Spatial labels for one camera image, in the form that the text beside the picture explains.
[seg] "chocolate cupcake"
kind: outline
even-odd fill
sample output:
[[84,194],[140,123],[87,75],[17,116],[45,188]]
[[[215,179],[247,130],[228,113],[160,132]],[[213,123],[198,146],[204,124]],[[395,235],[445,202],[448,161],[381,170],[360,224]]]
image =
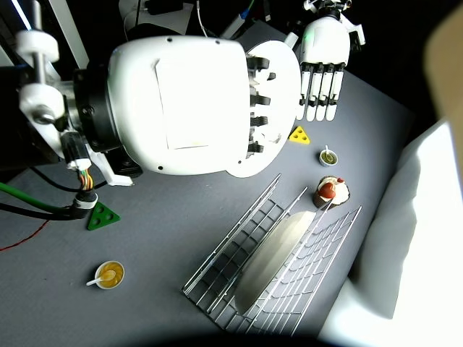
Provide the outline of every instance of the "chocolate cupcake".
[[320,180],[317,190],[313,194],[313,203],[317,208],[332,200],[329,209],[344,204],[350,198],[346,182],[338,177],[325,176]]

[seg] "gray table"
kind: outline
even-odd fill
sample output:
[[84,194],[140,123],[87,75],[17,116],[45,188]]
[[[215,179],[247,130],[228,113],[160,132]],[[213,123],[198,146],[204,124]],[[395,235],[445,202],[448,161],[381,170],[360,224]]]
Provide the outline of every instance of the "gray table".
[[[243,38],[249,47],[281,33],[258,23]],[[396,165],[412,114],[383,93],[347,73],[333,122],[299,122],[312,143],[285,144],[266,170],[248,179],[227,173],[163,176],[147,172],[134,187],[98,190],[102,203],[122,220],[87,231],[83,220],[50,222],[34,239],[0,253],[0,341],[3,346],[131,346],[218,328],[181,293],[186,280],[273,178],[281,173],[275,201],[289,204],[303,187],[313,192],[322,176],[347,180],[352,197],[327,215],[363,210],[326,276],[301,332],[317,333],[336,299]],[[317,155],[325,144],[340,161],[324,168]],[[76,185],[64,165],[43,172]],[[93,169],[96,181],[97,170]],[[55,205],[61,192],[25,171],[11,185]],[[16,203],[0,196],[2,202]],[[314,210],[310,194],[297,205]],[[31,234],[41,222],[0,213],[0,247]],[[113,291],[86,287],[95,268],[118,260],[126,268]]]

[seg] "bowl with green sauce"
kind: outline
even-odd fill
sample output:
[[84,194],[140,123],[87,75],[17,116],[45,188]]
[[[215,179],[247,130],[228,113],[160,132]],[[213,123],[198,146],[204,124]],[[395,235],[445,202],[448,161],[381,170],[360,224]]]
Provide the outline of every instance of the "bowl with green sauce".
[[334,166],[338,163],[338,155],[332,150],[322,150],[319,159],[323,166]]

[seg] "red wire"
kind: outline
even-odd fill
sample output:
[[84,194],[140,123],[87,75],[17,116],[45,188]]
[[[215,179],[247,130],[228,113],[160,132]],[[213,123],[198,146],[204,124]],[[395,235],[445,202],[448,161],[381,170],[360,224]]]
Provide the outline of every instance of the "red wire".
[[10,249],[10,248],[13,248],[13,247],[16,247],[16,246],[19,246],[20,244],[23,244],[24,242],[26,242],[27,240],[33,238],[35,235],[37,235],[40,230],[42,230],[43,228],[45,228],[45,226],[47,225],[47,223],[49,222],[49,220],[46,220],[45,222],[43,222],[43,224],[36,230],[34,231],[34,233],[28,237],[26,237],[25,239],[17,242],[16,244],[12,244],[10,246],[7,246],[7,247],[4,247],[4,248],[0,248],[0,252],[2,251],[6,251],[7,249]]

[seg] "wire basket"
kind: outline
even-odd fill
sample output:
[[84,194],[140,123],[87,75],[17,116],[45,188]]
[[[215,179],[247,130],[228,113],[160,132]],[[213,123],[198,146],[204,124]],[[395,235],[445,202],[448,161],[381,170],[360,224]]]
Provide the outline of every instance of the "wire basket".
[[335,260],[362,207],[324,228],[319,211],[274,279],[245,315],[234,305],[234,289],[246,261],[307,191],[286,209],[270,199],[278,175],[183,287],[213,322],[231,333],[293,335]]

